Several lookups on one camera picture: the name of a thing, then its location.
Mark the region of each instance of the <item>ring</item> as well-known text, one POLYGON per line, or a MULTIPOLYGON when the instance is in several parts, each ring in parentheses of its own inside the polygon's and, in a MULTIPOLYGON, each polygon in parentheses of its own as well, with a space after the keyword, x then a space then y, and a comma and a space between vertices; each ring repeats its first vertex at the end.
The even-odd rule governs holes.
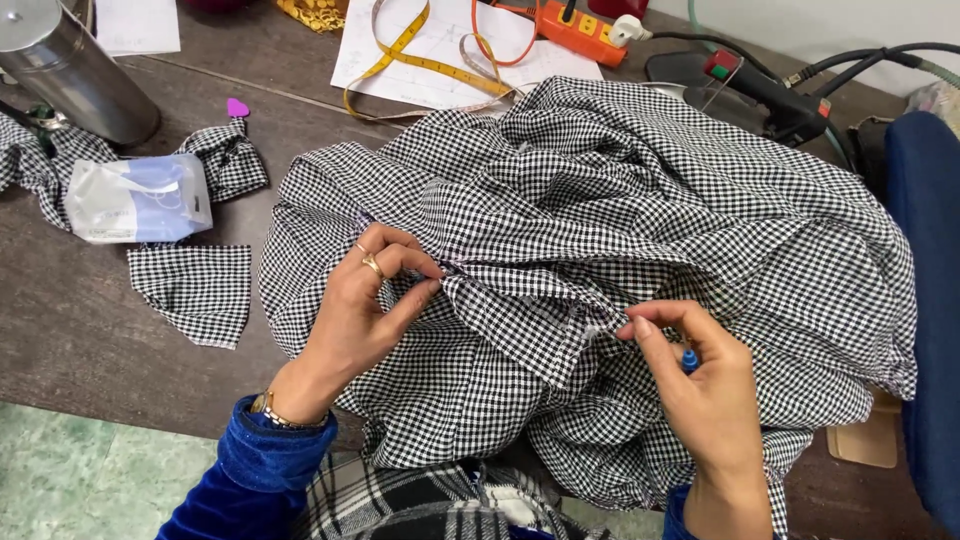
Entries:
POLYGON ((367 254, 367 256, 363 258, 362 262, 367 266, 370 266, 370 268, 376 272, 376 275, 380 277, 381 281, 387 279, 387 277, 383 275, 383 270, 380 270, 380 265, 376 263, 376 259, 373 258, 373 255, 367 254))

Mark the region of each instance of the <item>gold watch strap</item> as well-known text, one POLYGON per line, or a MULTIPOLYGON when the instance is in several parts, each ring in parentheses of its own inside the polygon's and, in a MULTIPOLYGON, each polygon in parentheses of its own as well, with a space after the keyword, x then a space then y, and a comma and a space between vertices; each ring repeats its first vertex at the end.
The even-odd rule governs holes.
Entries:
POLYGON ((283 418, 279 414, 276 414, 274 412, 273 405, 274 393, 270 390, 264 390, 256 397, 255 400, 253 400, 253 404, 250 405, 250 412, 262 412, 263 414, 266 414, 275 425, 280 426, 281 428, 295 430, 315 430, 317 428, 322 428, 326 425, 326 420, 330 417, 330 413, 327 412, 323 420, 317 424, 298 424, 283 418))

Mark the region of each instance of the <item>yellow measuring tape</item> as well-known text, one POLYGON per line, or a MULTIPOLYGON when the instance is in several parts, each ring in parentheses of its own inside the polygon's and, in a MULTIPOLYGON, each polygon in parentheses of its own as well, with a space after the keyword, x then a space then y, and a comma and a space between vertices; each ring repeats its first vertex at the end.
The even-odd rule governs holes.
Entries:
POLYGON ((403 32, 400 33, 400 37, 394 41, 394 44, 387 46, 382 41, 376 38, 376 17, 380 12, 380 7, 383 6, 383 3, 387 0, 376 0, 376 3, 373 4, 373 9, 371 10, 370 16, 370 25, 373 33, 373 40, 376 41, 376 46, 383 51, 383 57, 380 58, 377 63, 375 63, 370 69, 364 72, 363 75, 357 77, 356 79, 350 81, 347 87, 344 88, 344 107, 347 109, 347 112, 356 116, 358 118, 365 119, 376 119, 376 118, 397 118, 400 116, 410 116, 414 114, 426 114, 429 113, 427 110, 415 110, 412 112, 405 112, 403 114, 394 114, 392 116, 368 116, 362 112, 357 112, 350 106, 350 100, 348 93, 351 87, 363 81, 364 79, 369 79, 373 75, 376 75, 382 71, 385 67, 390 65, 390 62, 396 60, 403 63, 414 65, 416 67, 422 67, 424 69, 429 69, 436 73, 446 75, 447 77, 452 77, 461 83, 470 85, 478 90, 483 90, 495 96, 493 100, 487 103, 480 104, 475 107, 467 108, 467 110, 477 110, 483 109, 490 105, 493 101, 500 99, 501 97, 513 92, 515 89, 513 86, 507 85, 500 80, 500 70, 496 67, 496 60, 493 58, 493 49, 490 47, 490 44, 487 43, 487 40, 478 34, 467 34, 460 38, 460 55, 464 58, 464 61, 473 69, 479 71, 482 75, 477 75, 471 73, 459 67, 454 67, 448 63, 443 63, 441 61, 430 60, 423 57, 416 57, 413 55, 408 55, 403 51, 403 48, 410 44, 410 41, 413 40, 414 36, 417 35, 417 32, 423 28, 423 24, 426 23, 427 17, 430 16, 430 2, 426 1, 426 4, 423 6, 423 10, 420 11, 420 14, 414 19, 413 22, 407 26, 403 32), (491 59, 491 64, 493 66, 493 73, 491 74, 487 70, 481 68, 475 62, 473 62, 468 56, 467 52, 464 49, 464 40, 467 37, 474 36, 480 41, 481 46, 487 51, 488 56, 491 59))

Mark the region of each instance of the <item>green tile floor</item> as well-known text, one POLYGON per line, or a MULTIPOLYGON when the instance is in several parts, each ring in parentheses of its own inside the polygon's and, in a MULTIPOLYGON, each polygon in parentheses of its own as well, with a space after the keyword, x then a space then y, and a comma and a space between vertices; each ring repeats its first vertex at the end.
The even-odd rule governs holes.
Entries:
MULTIPOLYGON (((0 403, 0 538, 150 539, 216 458, 216 441, 0 403)), ((617 537, 659 538, 659 512, 564 511, 617 537)))

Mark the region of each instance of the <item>woman's left hand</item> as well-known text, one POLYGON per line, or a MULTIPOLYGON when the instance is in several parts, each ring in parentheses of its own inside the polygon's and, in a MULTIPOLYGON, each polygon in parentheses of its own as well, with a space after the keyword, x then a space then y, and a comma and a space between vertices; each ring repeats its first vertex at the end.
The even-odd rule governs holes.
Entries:
POLYGON ((274 412, 298 424, 323 420, 347 384, 387 357, 399 343, 410 323, 440 290, 443 276, 444 271, 411 234, 380 223, 370 225, 330 273, 303 352, 281 368, 271 383, 274 412), (364 262, 367 254, 373 256, 382 276, 364 262), (427 279, 385 313, 376 295, 382 280, 403 268, 417 270, 427 279))

